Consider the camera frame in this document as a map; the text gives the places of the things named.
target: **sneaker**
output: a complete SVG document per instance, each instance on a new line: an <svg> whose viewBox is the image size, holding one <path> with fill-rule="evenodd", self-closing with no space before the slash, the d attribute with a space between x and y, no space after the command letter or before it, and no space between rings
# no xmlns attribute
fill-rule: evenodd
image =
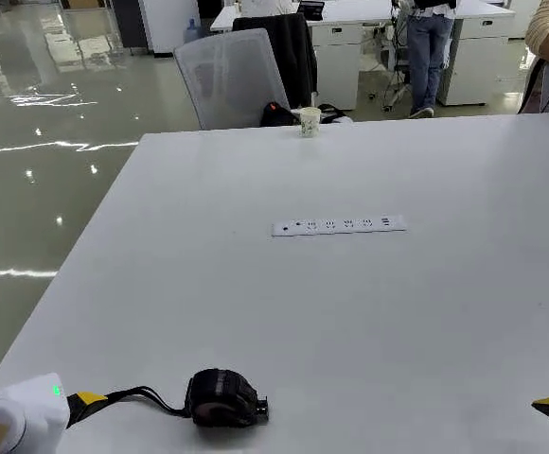
<svg viewBox="0 0 549 454"><path fill-rule="evenodd" d="M409 118L412 120L417 118L433 118L433 117L434 117L434 109L432 107L425 107L424 109L421 109L416 113L412 113L411 115L409 115Z"/></svg>

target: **paper cup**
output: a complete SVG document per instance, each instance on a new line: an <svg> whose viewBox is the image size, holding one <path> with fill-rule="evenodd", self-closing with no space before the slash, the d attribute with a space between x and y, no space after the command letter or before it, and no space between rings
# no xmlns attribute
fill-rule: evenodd
<svg viewBox="0 0 549 454"><path fill-rule="evenodd" d="M300 135L302 137L314 137L319 132L321 122L321 109L305 107L300 109Z"/></svg>

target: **jeans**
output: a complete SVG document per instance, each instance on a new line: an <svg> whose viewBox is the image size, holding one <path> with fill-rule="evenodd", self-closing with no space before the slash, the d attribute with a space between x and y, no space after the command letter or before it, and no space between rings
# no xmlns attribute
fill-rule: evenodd
<svg viewBox="0 0 549 454"><path fill-rule="evenodd" d="M427 107L434 108L445 46L452 33L452 26L453 19L442 15L408 17L409 75L414 99L412 114Z"/></svg>

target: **power strip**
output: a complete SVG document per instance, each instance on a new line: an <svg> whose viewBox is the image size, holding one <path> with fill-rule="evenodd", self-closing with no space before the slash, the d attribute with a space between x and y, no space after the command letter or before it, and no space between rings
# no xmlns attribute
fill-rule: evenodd
<svg viewBox="0 0 549 454"><path fill-rule="evenodd" d="M357 219L297 219L277 222L273 236L335 235L407 230L402 216L377 216Z"/></svg>

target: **shiny floor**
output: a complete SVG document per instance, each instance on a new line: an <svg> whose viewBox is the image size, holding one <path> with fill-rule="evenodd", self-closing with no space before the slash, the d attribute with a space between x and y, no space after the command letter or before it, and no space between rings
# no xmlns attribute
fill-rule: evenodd
<svg viewBox="0 0 549 454"><path fill-rule="evenodd" d="M515 113L528 59L522 42L510 44L491 104L437 114ZM362 73L351 116L404 117L408 96L381 111L386 81ZM175 62L122 49L108 11L0 14L0 360L142 134L196 129Z"/></svg>

